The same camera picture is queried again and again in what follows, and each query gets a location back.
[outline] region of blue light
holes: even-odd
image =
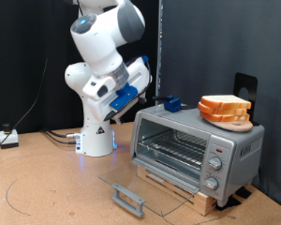
[[[115,142],[114,130],[112,130],[112,140],[113,140],[113,148],[116,148],[118,144]]]

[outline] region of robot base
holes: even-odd
[[[110,121],[100,124],[85,123],[76,139],[76,153],[89,157],[103,157],[113,150],[113,135]]]

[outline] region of table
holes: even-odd
[[[147,208],[144,218],[133,216],[111,200],[112,187],[98,178],[130,160],[133,123],[111,127],[119,147],[105,157],[78,155],[73,145],[43,133],[21,134],[20,147],[0,149],[0,225],[281,224],[281,206],[252,186],[247,200],[237,198],[241,205],[207,217],[184,205],[165,217]]]

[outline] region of metal bracket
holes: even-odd
[[[135,193],[131,192],[130,190],[124,188],[123,186],[115,183],[112,185],[114,187],[114,193],[111,195],[111,198],[115,200],[116,203],[120,204],[123,208],[128,210],[130,213],[134,214],[139,218],[143,218],[144,212],[142,212],[142,205],[146,202],[143,198],[136,195]],[[127,197],[132,199],[137,203],[137,207],[133,207],[128,202],[125,202],[123,199],[120,198],[120,192],[125,194]]]

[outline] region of toaster oven top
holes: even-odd
[[[205,133],[234,140],[237,143],[245,142],[249,137],[252,136],[252,134],[259,132],[259,129],[263,129],[263,126],[258,126],[258,128],[254,127],[252,130],[243,133],[233,132],[211,125],[200,116],[200,111],[198,109],[169,112],[164,109],[163,104],[144,109],[140,111],[140,113],[141,112],[151,114],[152,116],[162,117],[171,122],[192,127]]]

